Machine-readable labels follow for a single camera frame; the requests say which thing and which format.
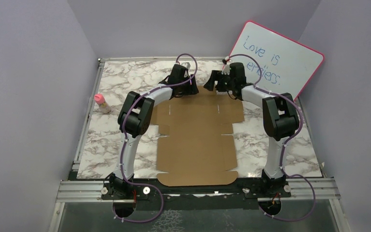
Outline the brown cardboard box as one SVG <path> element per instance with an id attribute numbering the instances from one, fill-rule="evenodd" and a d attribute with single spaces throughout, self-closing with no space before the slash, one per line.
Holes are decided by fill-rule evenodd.
<path id="1" fill-rule="evenodd" d="M 165 186 L 228 185 L 238 177 L 233 124 L 244 121 L 243 104 L 198 90 L 154 107 L 151 122 L 160 134 L 157 179 Z"/>

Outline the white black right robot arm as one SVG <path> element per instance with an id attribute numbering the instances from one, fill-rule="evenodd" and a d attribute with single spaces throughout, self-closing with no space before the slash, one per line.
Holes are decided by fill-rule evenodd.
<path id="1" fill-rule="evenodd" d="M 234 100 L 252 103 L 262 109 L 263 126 L 268 136 L 266 165 L 261 173 L 260 192 L 272 196 L 285 185 L 284 151 L 287 143 L 301 127 L 298 106 L 290 93 L 273 93 L 248 83 L 244 65 L 230 63 L 224 70 L 213 70 L 204 88 L 226 92 Z"/>

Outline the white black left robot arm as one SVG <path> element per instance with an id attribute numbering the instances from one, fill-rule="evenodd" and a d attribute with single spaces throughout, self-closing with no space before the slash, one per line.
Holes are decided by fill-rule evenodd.
<path id="1" fill-rule="evenodd" d="M 134 176 L 134 160 L 142 135 L 148 130 L 153 109 L 156 105 L 175 96 L 198 93 L 194 75 L 189 75 L 190 63 L 176 63 L 171 73 L 158 85 L 146 92 L 130 91 L 118 116 L 122 145 L 118 164 L 109 177 L 109 188 L 120 198 L 131 195 Z"/>

